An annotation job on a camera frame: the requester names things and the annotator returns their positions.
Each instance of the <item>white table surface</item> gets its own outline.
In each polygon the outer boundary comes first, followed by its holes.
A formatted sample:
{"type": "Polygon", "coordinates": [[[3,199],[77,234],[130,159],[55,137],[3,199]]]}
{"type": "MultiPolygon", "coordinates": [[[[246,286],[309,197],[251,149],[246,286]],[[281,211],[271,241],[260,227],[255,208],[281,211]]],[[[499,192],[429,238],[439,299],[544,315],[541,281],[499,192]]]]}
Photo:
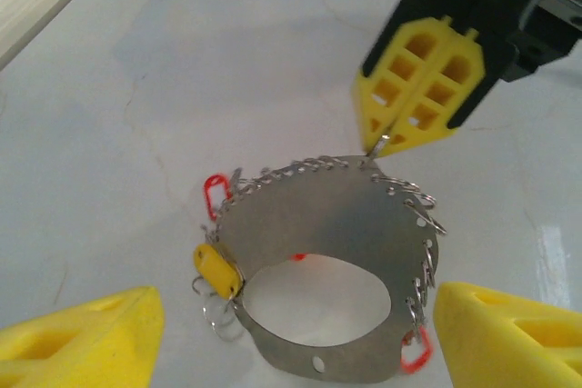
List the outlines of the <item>white table surface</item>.
{"type": "MultiPolygon", "coordinates": [[[[360,153],[348,91],[396,1],[74,0],[0,73],[0,326],[153,284],[166,309],[153,387],[334,386],[203,321],[190,289],[202,184],[360,153]]],[[[578,48],[499,84],[455,137],[380,160],[439,201],[439,282],[582,311],[581,65],[578,48]]],[[[338,287],[368,302],[340,335],[378,299],[338,287]]],[[[379,386],[450,380],[437,352],[379,386]]]]}

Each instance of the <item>red plastic clasp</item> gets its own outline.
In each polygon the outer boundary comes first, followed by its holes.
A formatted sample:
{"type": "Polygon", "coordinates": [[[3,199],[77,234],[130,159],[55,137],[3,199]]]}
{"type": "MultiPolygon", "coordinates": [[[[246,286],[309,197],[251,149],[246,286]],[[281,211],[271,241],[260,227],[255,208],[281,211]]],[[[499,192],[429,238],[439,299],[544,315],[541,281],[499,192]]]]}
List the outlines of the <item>red plastic clasp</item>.
{"type": "Polygon", "coordinates": [[[233,196],[230,191],[230,183],[228,182],[228,178],[225,175],[213,174],[208,179],[206,179],[206,182],[204,182],[204,198],[206,200],[206,210],[208,211],[208,216],[213,222],[216,221],[216,211],[212,203],[210,190],[218,185],[223,185],[226,199],[230,199],[233,196]]]}
{"type": "MultiPolygon", "coordinates": [[[[400,367],[402,371],[406,374],[414,374],[419,371],[422,367],[428,363],[430,358],[433,355],[433,344],[430,342],[428,338],[428,332],[424,327],[419,327],[418,330],[420,331],[420,336],[422,337],[422,344],[425,347],[425,351],[422,352],[420,356],[418,356],[413,362],[408,363],[404,356],[400,358],[400,367]]],[[[409,343],[406,340],[402,340],[402,345],[408,345],[409,343]]]]}

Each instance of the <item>yellow tag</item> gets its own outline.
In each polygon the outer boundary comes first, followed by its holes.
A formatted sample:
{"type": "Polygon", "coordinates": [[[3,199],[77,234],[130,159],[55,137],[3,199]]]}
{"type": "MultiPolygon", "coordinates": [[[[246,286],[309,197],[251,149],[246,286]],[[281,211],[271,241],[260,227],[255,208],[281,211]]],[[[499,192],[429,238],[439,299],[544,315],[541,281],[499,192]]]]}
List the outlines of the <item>yellow tag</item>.
{"type": "Polygon", "coordinates": [[[223,299],[228,300],[240,291],[242,281],[238,271],[210,244],[200,244],[194,250],[194,266],[223,299]]]}

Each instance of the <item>yellow plastic piece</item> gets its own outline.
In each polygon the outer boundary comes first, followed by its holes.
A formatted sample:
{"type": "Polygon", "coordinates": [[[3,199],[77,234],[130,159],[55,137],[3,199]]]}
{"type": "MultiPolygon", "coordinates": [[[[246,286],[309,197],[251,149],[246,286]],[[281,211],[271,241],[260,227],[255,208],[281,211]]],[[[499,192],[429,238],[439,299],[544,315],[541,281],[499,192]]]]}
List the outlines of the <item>yellow plastic piece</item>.
{"type": "Polygon", "coordinates": [[[197,246],[194,250],[194,266],[223,299],[228,300],[240,291],[240,274],[212,245],[197,246]]]}
{"type": "Polygon", "coordinates": [[[447,283],[433,318],[455,388],[582,387],[582,313],[447,283]]]}
{"type": "Polygon", "coordinates": [[[389,129],[379,156],[452,135],[447,122],[485,76],[476,31],[455,32],[450,18],[401,25],[369,77],[352,95],[362,146],[370,152],[389,129]]]}
{"type": "Polygon", "coordinates": [[[146,387],[163,330],[153,287],[7,327],[0,331],[0,387],[146,387]]]}

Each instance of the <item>red clip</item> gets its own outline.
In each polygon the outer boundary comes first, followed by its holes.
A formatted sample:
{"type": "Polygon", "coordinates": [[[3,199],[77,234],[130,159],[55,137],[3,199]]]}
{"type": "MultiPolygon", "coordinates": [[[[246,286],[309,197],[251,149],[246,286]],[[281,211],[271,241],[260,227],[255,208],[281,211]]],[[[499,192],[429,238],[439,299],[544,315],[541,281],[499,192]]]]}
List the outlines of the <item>red clip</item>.
{"type": "MultiPolygon", "coordinates": [[[[430,358],[433,355],[433,344],[430,342],[428,338],[428,332],[424,327],[419,327],[418,330],[420,331],[420,336],[422,337],[422,344],[425,346],[425,351],[422,352],[420,356],[418,356],[413,362],[408,363],[404,356],[400,358],[400,367],[402,371],[406,374],[414,374],[419,371],[422,367],[428,363],[430,358]]],[[[407,340],[406,336],[404,340],[402,340],[402,345],[409,345],[410,342],[407,340]]]]}
{"type": "Polygon", "coordinates": [[[233,194],[230,191],[230,183],[228,182],[228,178],[223,174],[213,174],[206,182],[204,182],[204,198],[206,200],[206,210],[208,211],[208,216],[210,220],[213,222],[216,221],[216,211],[212,205],[212,198],[210,197],[210,189],[217,185],[223,185],[225,188],[225,196],[226,199],[230,199],[233,194]]]}

